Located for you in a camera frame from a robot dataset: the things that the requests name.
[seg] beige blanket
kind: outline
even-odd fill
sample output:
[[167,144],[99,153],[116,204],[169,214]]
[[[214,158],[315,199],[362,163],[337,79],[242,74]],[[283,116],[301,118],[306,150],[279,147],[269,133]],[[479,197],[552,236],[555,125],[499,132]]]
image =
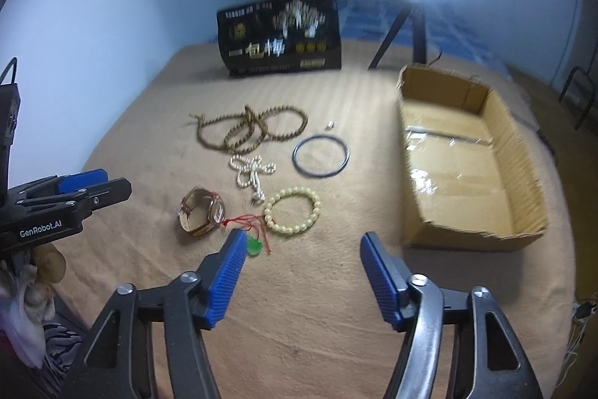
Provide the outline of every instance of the beige blanket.
[[[298,139],[264,143],[252,155],[276,163],[262,177],[266,195],[306,185],[322,199],[322,218],[290,239],[270,235],[272,253],[248,259],[225,320],[204,334],[210,362],[224,398],[382,397],[397,360],[402,336],[382,320],[359,258],[359,242],[374,230],[388,250],[400,254],[400,135],[395,103],[398,71],[410,50],[392,47],[380,69],[366,67],[377,45],[344,42],[342,71],[317,71],[233,79],[215,45],[192,46],[176,54],[163,72],[126,110],[98,144],[87,168],[102,167],[133,185],[130,200],[85,221],[76,237],[58,242],[68,262],[60,292],[92,323],[119,283],[138,288],[166,284],[195,269],[216,251],[227,233],[203,240],[177,230],[181,197],[194,185],[218,191],[227,216],[255,212],[251,190],[235,185],[229,156],[195,141],[188,114],[208,117],[296,104],[309,113],[303,136],[320,133],[329,120],[333,133],[351,147],[351,161],[335,178],[308,180],[291,163]],[[494,86],[511,110],[535,124],[521,93],[503,76],[444,56],[439,67],[476,75]],[[297,127],[290,116],[270,127]],[[222,139],[225,126],[207,135]],[[566,349],[575,277],[572,235],[558,174],[534,132],[521,126],[541,181],[549,228],[521,252],[481,254],[405,250],[413,272],[441,287],[471,290],[487,286],[500,302],[533,365],[544,397],[550,397]],[[336,160],[331,146],[307,151],[312,160]],[[306,163],[314,163],[307,158]],[[277,219],[301,221],[306,208],[286,201]],[[434,397],[444,397],[452,345],[446,327]],[[156,326],[156,373],[163,397],[167,380],[163,334]]]

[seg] pearl necklace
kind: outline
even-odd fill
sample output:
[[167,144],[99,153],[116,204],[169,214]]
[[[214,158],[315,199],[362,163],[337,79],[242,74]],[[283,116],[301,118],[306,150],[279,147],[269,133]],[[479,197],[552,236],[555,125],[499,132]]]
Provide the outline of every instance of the pearl necklace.
[[[279,224],[275,223],[274,219],[272,218],[272,207],[279,200],[282,200],[287,197],[291,197],[293,195],[306,196],[307,198],[312,200],[312,203],[313,203],[312,214],[306,220],[301,222],[300,224],[293,225],[291,227],[285,227],[284,225],[279,225]],[[267,205],[264,208],[264,220],[265,220],[265,224],[268,226],[268,228],[273,230],[274,232],[277,232],[279,234],[284,234],[284,235],[293,235],[293,234],[298,234],[299,232],[305,232],[308,228],[310,228],[316,222],[316,220],[318,220],[320,213],[321,213],[321,202],[320,202],[320,197],[318,196],[318,194],[315,191],[311,190],[310,188],[295,187],[295,188],[289,188],[288,190],[281,190],[281,191],[279,191],[279,193],[277,193],[276,195],[274,195],[273,197],[268,199]]]
[[[255,158],[246,158],[240,154],[235,154],[228,165],[237,172],[237,185],[240,188],[247,188],[249,185],[253,187],[253,201],[252,204],[262,203],[265,200],[264,191],[261,189],[259,181],[259,173],[271,175],[276,171],[276,164],[261,164],[261,156]],[[249,175],[247,181],[241,180],[241,175]]]

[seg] jewelry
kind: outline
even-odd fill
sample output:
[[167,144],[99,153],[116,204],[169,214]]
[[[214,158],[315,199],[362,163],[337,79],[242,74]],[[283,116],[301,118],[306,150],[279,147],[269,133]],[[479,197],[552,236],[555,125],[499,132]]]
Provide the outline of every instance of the jewelry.
[[[272,218],[272,207],[276,202],[282,200],[284,198],[288,198],[290,196],[306,196],[313,203],[312,214],[303,222],[298,225],[292,225],[290,227],[285,227],[284,225],[277,224],[274,219]],[[308,228],[310,228],[316,220],[318,220],[321,213],[321,203],[320,197],[318,194],[311,190],[310,188],[306,187],[295,187],[289,188],[288,190],[281,190],[279,193],[274,195],[273,197],[268,199],[267,205],[264,208],[264,220],[265,224],[268,226],[269,229],[277,232],[279,234],[284,235],[293,235],[298,234],[299,232],[305,232]]]
[[[329,173],[314,173],[299,166],[299,163],[297,162],[297,152],[299,151],[299,149],[301,149],[301,146],[303,146],[306,142],[312,141],[314,139],[330,139],[342,146],[342,148],[345,150],[345,160],[338,169],[335,169],[334,171],[331,171]],[[297,146],[295,146],[292,160],[297,171],[299,171],[303,176],[309,176],[310,178],[329,178],[330,176],[338,175],[341,171],[345,169],[347,163],[349,162],[350,156],[351,153],[349,152],[349,148],[347,147],[345,141],[340,139],[340,137],[333,136],[332,134],[315,134],[315,136],[307,137],[307,139],[302,140],[300,143],[298,143]]]
[[[253,192],[252,205],[264,202],[265,195],[261,189],[258,174],[264,173],[265,175],[271,175],[276,171],[276,164],[261,164],[261,156],[249,159],[240,154],[235,154],[230,158],[230,161],[228,161],[228,165],[237,171],[237,186],[240,188],[247,188],[251,185],[255,190]],[[247,181],[241,181],[241,175],[249,175],[249,179],[247,179]]]
[[[269,117],[272,117],[274,115],[278,115],[279,113],[282,113],[282,112],[297,113],[302,119],[301,125],[296,131],[293,131],[292,133],[273,134],[270,131],[268,131],[268,125],[266,124],[266,119]],[[225,115],[216,117],[215,119],[211,119],[209,121],[206,121],[205,114],[202,114],[202,115],[190,114],[190,116],[197,119],[197,140],[204,147],[209,148],[209,149],[214,149],[215,151],[231,152],[233,154],[239,154],[239,155],[249,154],[250,152],[255,151],[255,149],[257,149],[258,146],[267,138],[274,140],[274,141],[281,141],[281,142],[289,140],[289,139],[293,139],[294,137],[297,137],[297,136],[299,136],[299,134],[303,133],[303,131],[305,130],[305,128],[307,126],[307,121],[309,120],[309,118],[307,117],[307,113],[304,112],[304,110],[298,109],[298,107],[294,107],[291,105],[281,105],[281,106],[277,106],[277,107],[272,107],[270,109],[264,110],[264,112],[261,112],[257,115],[255,114],[253,109],[251,109],[251,107],[246,105],[244,113],[225,114]],[[202,131],[203,131],[204,127],[206,127],[208,125],[212,125],[212,124],[217,124],[218,122],[222,122],[222,121],[229,120],[229,119],[241,119],[241,121],[238,124],[236,124],[235,126],[233,126],[228,131],[226,136],[224,136],[224,140],[223,140],[222,144],[210,143],[203,137]],[[261,131],[258,139],[254,143],[252,143],[252,145],[250,145],[246,148],[239,149],[240,146],[245,144],[251,138],[251,136],[253,136],[253,133],[255,132],[256,125],[259,127],[259,130]],[[236,136],[238,133],[240,133],[244,127],[247,128],[247,132],[245,133],[245,135],[241,139],[231,143],[230,139],[233,136]]]
[[255,257],[259,255],[262,248],[264,248],[264,244],[253,237],[253,235],[247,234],[247,255],[249,257]]
[[266,252],[270,255],[270,245],[268,244],[268,237],[265,231],[265,220],[264,217],[261,215],[241,215],[240,217],[236,218],[226,218],[222,221],[222,225],[226,227],[230,223],[240,224],[244,231],[255,231],[257,232],[258,236],[253,239],[251,234],[247,234],[247,253],[249,255],[256,255],[256,248],[258,247],[253,240],[257,240],[258,243],[262,244],[265,247]]
[[[205,223],[197,228],[191,228],[189,216],[196,208],[202,206],[207,208],[207,218]],[[218,193],[206,190],[202,187],[195,187],[187,193],[181,200],[179,209],[179,222],[185,232],[192,237],[202,237],[211,230],[219,227],[224,220],[224,202]]]

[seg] open cardboard box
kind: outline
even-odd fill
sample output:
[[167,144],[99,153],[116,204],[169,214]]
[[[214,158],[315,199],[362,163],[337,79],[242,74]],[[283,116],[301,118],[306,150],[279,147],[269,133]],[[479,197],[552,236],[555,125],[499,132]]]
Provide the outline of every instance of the open cardboard box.
[[423,65],[401,71],[403,243],[515,251],[547,218],[527,148],[490,87]]

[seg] light stand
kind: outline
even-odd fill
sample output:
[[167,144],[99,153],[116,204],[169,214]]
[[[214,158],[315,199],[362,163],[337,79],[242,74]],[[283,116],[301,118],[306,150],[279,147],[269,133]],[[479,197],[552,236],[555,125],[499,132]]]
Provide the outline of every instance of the light stand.
[[426,46],[426,14],[424,12],[423,4],[414,4],[409,2],[408,5],[403,7],[397,17],[395,18],[391,29],[388,30],[387,36],[382,41],[382,44],[378,48],[378,52],[372,63],[370,63],[369,70],[376,68],[378,63],[384,56],[384,53],[388,50],[388,47],[397,37],[399,30],[405,24],[405,21],[411,18],[413,23],[413,62],[421,63],[426,65],[428,63],[428,49]]

